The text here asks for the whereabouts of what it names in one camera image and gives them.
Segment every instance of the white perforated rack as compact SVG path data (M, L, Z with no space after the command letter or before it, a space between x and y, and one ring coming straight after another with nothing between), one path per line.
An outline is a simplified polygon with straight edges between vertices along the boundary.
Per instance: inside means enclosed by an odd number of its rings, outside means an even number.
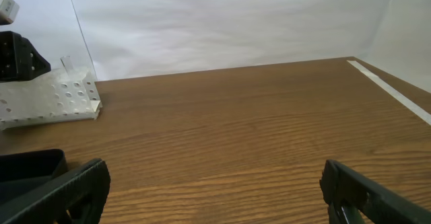
M64 69L53 69L31 81L0 83L0 130L98 117L102 102L91 72L74 69L69 57Z

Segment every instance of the black container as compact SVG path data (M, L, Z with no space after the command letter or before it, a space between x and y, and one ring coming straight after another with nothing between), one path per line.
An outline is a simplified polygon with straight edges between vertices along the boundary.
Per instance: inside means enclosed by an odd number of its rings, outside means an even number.
M0 205L67 172L60 149L0 155Z

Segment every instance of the white tape strip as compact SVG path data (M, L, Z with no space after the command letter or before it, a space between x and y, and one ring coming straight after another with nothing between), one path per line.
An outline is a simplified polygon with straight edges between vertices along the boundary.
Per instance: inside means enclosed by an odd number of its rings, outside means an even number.
M392 88L389 84L385 83L380 77L371 73L368 69L362 66L360 63L356 61L348 61L353 67L357 68L361 73L365 74L369 77L373 82L375 82L378 86L382 87L386 92L388 92L391 96L393 96L396 100L402 103L405 107L409 108L414 114L419 116L422 120L425 120L428 124L431 125L431 115L426 112L424 109L419 107L417 104L413 103L411 100L407 99L401 93L399 93L396 89Z

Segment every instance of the wooden table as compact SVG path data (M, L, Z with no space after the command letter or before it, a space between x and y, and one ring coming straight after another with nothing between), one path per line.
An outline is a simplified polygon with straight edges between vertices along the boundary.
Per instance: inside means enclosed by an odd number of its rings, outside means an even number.
M430 94L367 67L431 110ZM431 210L431 127L346 58L97 86L97 121L10 129L0 147L106 160L101 223L327 223L326 159Z

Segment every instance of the brown wooden surface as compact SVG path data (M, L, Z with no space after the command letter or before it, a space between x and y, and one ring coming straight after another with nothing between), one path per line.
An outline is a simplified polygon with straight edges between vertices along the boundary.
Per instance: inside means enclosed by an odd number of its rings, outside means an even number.
M97 86L97 121L10 129L0 147L106 160L102 223L327 223L326 159L431 210L430 126L345 59Z

